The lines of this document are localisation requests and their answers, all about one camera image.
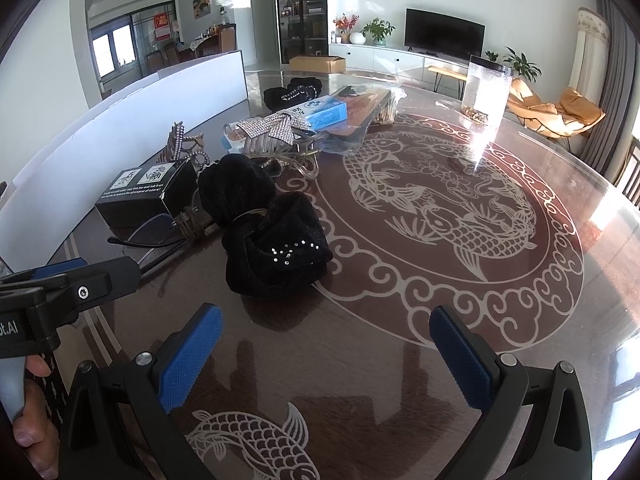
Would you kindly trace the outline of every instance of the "blue box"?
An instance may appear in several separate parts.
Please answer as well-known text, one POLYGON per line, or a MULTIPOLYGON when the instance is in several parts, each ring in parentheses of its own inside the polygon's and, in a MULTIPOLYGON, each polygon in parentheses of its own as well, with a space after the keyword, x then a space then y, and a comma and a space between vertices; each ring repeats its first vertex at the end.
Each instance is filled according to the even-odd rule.
POLYGON ((303 115, 316 132, 332 124, 347 120, 346 103, 330 95, 319 97, 283 111, 303 115))

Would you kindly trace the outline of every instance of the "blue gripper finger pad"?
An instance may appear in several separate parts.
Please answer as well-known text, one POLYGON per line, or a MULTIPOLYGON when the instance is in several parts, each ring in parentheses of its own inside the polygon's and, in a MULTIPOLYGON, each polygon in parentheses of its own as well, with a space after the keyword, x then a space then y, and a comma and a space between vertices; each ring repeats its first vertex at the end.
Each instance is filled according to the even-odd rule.
POLYGON ((466 403, 482 412, 488 410, 493 403, 491 374, 442 307, 431 312, 429 332, 466 403))
POLYGON ((40 267, 33 271, 32 280, 40 280, 42 278, 48 278, 49 276, 55 276, 56 274, 62 274, 69 270, 79 269, 80 267, 86 267, 87 262, 82 258, 76 258, 75 260, 67 260, 66 262, 60 262, 58 264, 51 264, 46 267, 40 267))
POLYGON ((159 378, 158 399, 165 412, 184 404, 222 333, 222 311, 211 305, 159 378))

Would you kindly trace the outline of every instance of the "orange armchair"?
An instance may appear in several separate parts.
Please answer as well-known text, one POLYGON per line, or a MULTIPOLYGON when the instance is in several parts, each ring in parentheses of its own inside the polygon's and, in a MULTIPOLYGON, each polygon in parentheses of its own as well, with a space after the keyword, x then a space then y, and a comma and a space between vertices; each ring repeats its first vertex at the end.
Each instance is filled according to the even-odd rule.
POLYGON ((522 79, 513 80, 507 105, 523 126, 551 139, 584 133, 605 116, 573 88, 562 92, 559 103, 543 103, 522 79))

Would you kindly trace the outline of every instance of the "potted plant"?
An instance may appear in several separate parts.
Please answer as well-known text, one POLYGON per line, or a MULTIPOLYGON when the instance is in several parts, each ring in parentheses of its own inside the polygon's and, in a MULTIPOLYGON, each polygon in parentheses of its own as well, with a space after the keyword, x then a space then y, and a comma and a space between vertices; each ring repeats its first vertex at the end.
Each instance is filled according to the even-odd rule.
POLYGON ((536 82, 536 79, 542 75, 542 70, 538 68, 535 63, 529 62, 524 52, 519 56, 515 50, 507 47, 507 50, 511 53, 510 56, 504 58, 504 62, 513 68, 514 72, 517 72, 519 76, 525 78, 529 82, 536 82))
POLYGON ((334 20, 335 27, 340 30, 343 43, 349 43, 349 34, 351 29, 356 26, 359 19, 360 17, 355 14, 352 14, 350 18, 347 18, 346 14, 343 14, 341 18, 334 20))
POLYGON ((500 55, 496 54, 493 50, 487 50, 484 55, 489 61, 493 61, 494 63, 497 63, 500 58, 500 55))
POLYGON ((391 34, 396 28, 386 20, 374 18, 362 29, 366 34, 370 34, 373 38, 373 44, 377 46, 385 46, 385 38, 391 34))

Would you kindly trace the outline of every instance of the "red poster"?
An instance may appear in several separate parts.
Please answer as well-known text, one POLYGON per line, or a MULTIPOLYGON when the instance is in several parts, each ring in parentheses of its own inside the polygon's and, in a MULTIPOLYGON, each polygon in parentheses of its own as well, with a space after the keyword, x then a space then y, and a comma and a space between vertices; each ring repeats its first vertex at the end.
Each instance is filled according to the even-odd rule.
POLYGON ((166 12, 154 16, 154 27, 156 29, 156 40, 166 40, 171 37, 169 28, 169 15, 166 12))

